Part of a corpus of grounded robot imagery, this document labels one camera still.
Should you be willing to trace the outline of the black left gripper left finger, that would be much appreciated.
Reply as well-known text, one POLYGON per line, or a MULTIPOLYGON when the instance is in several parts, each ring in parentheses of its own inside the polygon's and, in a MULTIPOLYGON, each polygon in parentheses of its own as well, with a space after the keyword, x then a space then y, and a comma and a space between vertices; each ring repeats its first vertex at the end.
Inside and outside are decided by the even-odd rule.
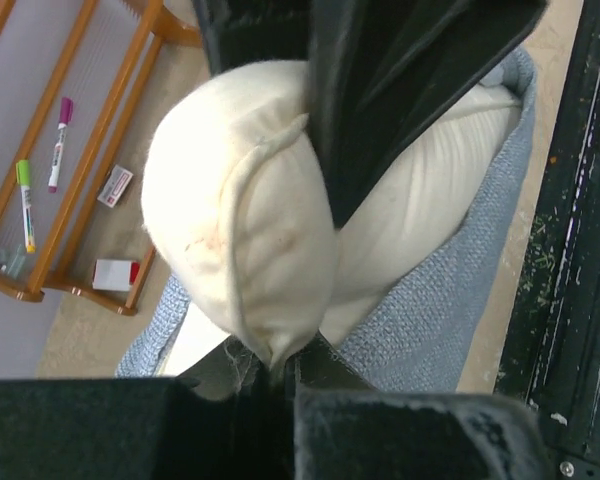
POLYGON ((223 399, 192 376, 0 380, 0 479, 236 479, 277 378, 254 361, 223 399))

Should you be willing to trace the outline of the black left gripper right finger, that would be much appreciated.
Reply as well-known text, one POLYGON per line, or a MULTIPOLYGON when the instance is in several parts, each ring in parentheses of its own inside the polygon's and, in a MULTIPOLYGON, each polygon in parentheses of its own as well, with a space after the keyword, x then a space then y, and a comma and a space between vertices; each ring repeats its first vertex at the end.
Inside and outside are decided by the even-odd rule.
POLYGON ((316 337, 286 365, 296 479, 550 479, 535 414, 502 396, 386 393, 316 337))

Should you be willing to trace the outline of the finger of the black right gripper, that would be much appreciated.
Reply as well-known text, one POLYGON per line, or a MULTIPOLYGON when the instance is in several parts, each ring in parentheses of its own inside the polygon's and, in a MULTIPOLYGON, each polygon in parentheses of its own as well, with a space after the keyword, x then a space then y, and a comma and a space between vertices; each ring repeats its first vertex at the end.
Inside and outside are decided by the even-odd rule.
POLYGON ((544 1, 315 1, 309 136, 336 227, 533 30, 544 1))
POLYGON ((209 71, 308 58, 308 0, 193 0, 209 71))

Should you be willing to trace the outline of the blue printed pillowcase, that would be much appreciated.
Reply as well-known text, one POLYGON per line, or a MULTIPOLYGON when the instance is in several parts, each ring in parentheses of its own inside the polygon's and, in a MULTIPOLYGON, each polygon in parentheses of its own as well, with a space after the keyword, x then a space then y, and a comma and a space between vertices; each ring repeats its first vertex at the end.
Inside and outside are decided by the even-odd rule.
MULTIPOLYGON (((394 284, 341 342, 322 334, 312 338, 324 337, 357 374, 381 390, 456 389, 498 269, 531 155, 533 61, 517 48, 477 85, 507 87, 521 101, 522 114, 487 170, 464 224, 394 284)), ((153 319, 122 357, 118 376, 178 375, 222 341, 229 342, 238 370, 259 359, 212 323, 171 272, 153 319)))

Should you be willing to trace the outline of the cream white pillow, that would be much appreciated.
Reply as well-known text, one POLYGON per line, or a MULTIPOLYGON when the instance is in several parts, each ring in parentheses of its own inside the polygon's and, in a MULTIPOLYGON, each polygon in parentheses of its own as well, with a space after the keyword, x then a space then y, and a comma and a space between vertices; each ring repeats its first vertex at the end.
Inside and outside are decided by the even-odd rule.
POLYGON ((193 304, 269 368, 317 334, 341 342, 456 233, 522 114, 507 87, 474 86, 336 226, 307 90, 301 60, 208 80, 161 121, 143 176, 156 250, 193 304))

